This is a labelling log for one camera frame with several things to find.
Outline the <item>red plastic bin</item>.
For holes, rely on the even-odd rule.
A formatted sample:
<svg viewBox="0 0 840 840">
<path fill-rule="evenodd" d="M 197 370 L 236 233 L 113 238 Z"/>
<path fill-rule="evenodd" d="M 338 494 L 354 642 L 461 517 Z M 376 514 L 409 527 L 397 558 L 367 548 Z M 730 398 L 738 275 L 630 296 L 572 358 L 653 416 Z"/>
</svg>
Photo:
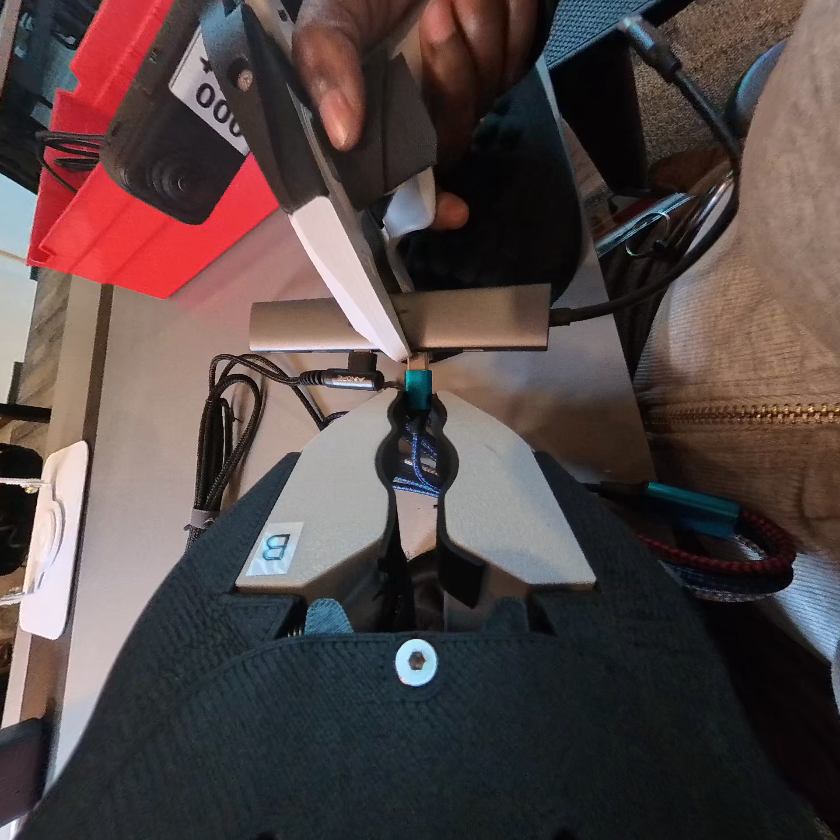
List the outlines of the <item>red plastic bin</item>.
<svg viewBox="0 0 840 840">
<path fill-rule="evenodd" d="M 174 5 L 102 2 L 70 61 L 75 87 L 54 96 L 53 131 L 105 134 Z M 39 177 L 28 266 L 155 298 L 181 289 L 279 209 L 252 156 L 199 225 L 131 197 L 101 164 L 66 180 L 71 190 L 47 171 Z"/>
</svg>

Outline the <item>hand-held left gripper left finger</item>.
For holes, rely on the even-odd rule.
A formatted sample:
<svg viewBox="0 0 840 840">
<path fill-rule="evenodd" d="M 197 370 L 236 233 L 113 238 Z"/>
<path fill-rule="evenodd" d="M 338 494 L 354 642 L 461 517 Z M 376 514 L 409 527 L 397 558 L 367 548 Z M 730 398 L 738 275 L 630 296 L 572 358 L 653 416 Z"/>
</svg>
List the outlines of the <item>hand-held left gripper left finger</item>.
<svg viewBox="0 0 840 840">
<path fill-rule="evenodd" d="M 356 407 L 300 453 L 235 582 L 238 592 L 338 602 L 351 624 L 386 624 L 403 572 L 396 391 Z"/>
</svg>

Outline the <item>white board stand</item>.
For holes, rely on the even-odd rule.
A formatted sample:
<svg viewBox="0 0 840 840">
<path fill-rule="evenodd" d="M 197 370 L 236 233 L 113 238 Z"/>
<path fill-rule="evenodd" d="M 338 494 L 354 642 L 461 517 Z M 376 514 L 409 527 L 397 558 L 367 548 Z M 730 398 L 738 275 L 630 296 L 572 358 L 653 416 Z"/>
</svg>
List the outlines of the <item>white board stand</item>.
<svg viewBox="0 0 840 840">
<path fill-rule="evenodd" d="M 56 451 L 45 461 L 38 486 L 18 622 L 24 632 L 50 641 L 67 628 L 88 460 L 82 440 Z"/>
</svg>

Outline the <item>grey usb hub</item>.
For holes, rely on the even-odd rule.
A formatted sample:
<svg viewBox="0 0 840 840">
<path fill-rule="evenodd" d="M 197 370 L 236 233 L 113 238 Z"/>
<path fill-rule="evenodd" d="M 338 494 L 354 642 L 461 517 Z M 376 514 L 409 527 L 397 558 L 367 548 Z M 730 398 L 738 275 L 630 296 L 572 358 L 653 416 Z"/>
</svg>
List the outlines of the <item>grey usb hub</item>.
<svg viewBox="0 0 840 840">
<path fill-rule="evenodd" d="M 434 290 L 392 298 L 405 350 L 357 330 L 333 298 L 253 304 L 249 348 L 257 353 L 380 351 L 394 361 L 434 351 L 544 351 L 548 347 L 550 284 Z"/>
</svg>

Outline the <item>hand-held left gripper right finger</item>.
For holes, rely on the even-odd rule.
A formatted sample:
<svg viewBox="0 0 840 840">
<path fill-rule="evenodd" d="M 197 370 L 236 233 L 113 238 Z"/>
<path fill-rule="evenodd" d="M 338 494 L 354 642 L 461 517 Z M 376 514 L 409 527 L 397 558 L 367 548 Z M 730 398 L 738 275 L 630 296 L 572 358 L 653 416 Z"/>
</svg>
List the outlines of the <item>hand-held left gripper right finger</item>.
<svg viewBox="0 0 840 840">
<path fill-rule="evenodd" d="M 589 592 L 595 573 L 534 451 L 452 392 L 433 399 L 444 629 L 475 632 L 504 599 Z"/>
</svg>

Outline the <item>person's right hand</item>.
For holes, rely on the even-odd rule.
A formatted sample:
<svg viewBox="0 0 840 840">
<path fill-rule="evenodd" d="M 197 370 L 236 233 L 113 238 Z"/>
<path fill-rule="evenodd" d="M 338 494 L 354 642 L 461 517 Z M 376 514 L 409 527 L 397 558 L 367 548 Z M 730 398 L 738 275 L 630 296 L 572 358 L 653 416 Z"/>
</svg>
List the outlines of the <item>person's right hand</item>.
<svg viewBox="0 0 840 840">
<path fill-rule="evenodd" d="M 302 2 L 292 55 L 332 147 L 349 152 L 364 129 L 363 58 L 417 21 L 423 98 L 446 169 L 469 147 L 479 121 L 536 62 L 557 2 Z"/>
</svg>

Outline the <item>black mesh office chair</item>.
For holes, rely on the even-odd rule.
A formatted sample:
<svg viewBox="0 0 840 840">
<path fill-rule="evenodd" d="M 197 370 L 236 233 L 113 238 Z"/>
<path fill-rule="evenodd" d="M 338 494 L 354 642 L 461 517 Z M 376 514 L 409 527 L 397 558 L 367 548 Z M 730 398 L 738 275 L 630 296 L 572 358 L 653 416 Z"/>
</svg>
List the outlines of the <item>black mesh office chair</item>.
<svg viewBox="0 0 840 840">
<path fill-rule="evenodd" d="M 618 24 L 651 2 L 558 2 L 542 56 L 560 115 L 610 190 L 648 190 L 634 60 Z"/>
</svg>

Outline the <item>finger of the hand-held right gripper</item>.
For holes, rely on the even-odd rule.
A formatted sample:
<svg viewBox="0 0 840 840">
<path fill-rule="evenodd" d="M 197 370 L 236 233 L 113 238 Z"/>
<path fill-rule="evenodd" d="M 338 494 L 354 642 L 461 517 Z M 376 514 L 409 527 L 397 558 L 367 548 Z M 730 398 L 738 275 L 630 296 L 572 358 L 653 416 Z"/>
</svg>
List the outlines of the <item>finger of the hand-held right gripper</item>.
<svg viewBox="0 0 840 840">
<path fill-rule="evenodd" d="M 400 237 L 384 236 L 385 256 L 395 282 L 402 293 L 414 293 L 415 285 L 399 253 Z"/>
<path fill-rule="evenodd" d="M 290 224 L 350 325 L 397 362 L 414 351 L 396 313 L 402 293 L 387 264 L 383 232 L 365 235 L 364 214 L 340 196 L 316 196 L 288 215 Z"/>
</svg>

